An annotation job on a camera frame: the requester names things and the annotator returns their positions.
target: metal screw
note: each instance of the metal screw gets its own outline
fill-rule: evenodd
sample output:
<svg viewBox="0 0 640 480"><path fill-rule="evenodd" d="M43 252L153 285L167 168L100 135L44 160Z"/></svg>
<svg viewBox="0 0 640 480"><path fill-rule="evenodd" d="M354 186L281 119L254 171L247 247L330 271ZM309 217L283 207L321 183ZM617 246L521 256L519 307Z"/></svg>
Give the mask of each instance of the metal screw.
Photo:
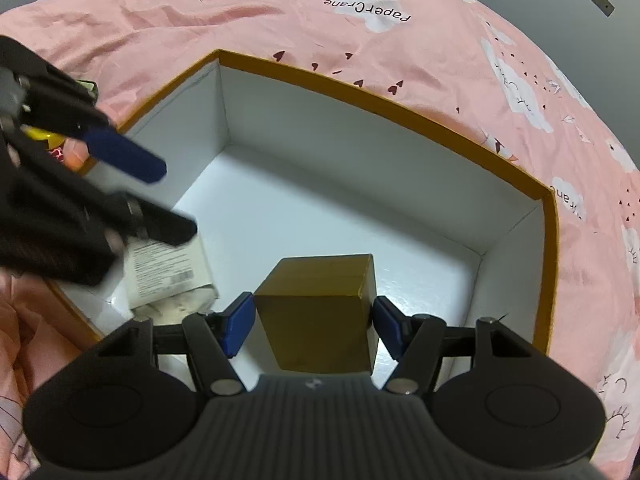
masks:
<svg viewBox="0 0 640 480"><path fill-rule="evenodd" d="M235 379L218 379L211 383L211 391L216 395L223 397L237 395L243 389L242 383Z"/></svg>
<svg viewBox="0 0 640 480"><path fill-rule="evenodd" d="M418 391L418 383L412 379L391 379L386 384L386 389L393 394L411 395Z"/></svg>

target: gold box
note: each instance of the gold box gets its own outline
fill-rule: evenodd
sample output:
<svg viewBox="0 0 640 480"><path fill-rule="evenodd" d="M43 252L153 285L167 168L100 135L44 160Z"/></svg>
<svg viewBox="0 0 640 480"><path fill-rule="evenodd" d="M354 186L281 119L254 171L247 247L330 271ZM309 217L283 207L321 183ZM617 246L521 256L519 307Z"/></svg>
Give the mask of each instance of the gold box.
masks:
<svg viewBox="0 0 640 480"><path fill-rule="evenodd" d="M255 306L283 370L371 373L375 297L372 254L283 258L255 291Z"/></svg>

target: pink blanket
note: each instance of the pink blanket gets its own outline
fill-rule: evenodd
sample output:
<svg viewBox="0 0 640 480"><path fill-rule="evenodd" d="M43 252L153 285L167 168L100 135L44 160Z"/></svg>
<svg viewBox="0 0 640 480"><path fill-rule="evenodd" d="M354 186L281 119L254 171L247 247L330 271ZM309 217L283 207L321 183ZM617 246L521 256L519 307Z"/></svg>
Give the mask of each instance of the pink blanket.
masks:
<svg viewBox="0 0 640 480"><path fill-rule="evenodd" d="M513 25L476 0L41 0L0 16L0 33L96 81L117 123L224 48L358 83L553 187L550 355L602 398L609 421L594 461L626 478L640 429L640 175Z"/></svg>
<svg viewBox="0 0 640 480"><path fill-rule="evenodd" d="M0 272L0 471L10 480L37 466L22 432L28 395L94 342L42 280Z"/></svg>

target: barcode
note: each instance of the barcode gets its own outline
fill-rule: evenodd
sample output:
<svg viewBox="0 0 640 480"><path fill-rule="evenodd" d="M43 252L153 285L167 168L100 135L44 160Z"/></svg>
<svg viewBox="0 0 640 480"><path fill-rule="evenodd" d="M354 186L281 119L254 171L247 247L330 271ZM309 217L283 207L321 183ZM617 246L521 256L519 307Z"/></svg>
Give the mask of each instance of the barcode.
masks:
<svg viewBox="0 0 640 480"><path fill-rule="evenodd" d="M190 280L191 278L193 278L193 271L192 270L185 270L184 272L180 272L178 274L174 274L171 277L171 284L173 285L174 283L186 282L187 280Z"/></svg>

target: gold cube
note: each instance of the gold cube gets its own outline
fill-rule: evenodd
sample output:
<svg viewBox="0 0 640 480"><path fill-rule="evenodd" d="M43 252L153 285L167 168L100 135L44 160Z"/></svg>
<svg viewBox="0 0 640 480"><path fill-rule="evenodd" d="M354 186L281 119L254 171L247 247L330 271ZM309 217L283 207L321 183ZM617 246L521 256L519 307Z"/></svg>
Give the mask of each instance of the gold cube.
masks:
<svg viewBox="0 0 640 480"><path fill-rule="evenodd" d="M372 254L283 258L255 291L255 306L283 370L373 370L378 335Z"/></svg>

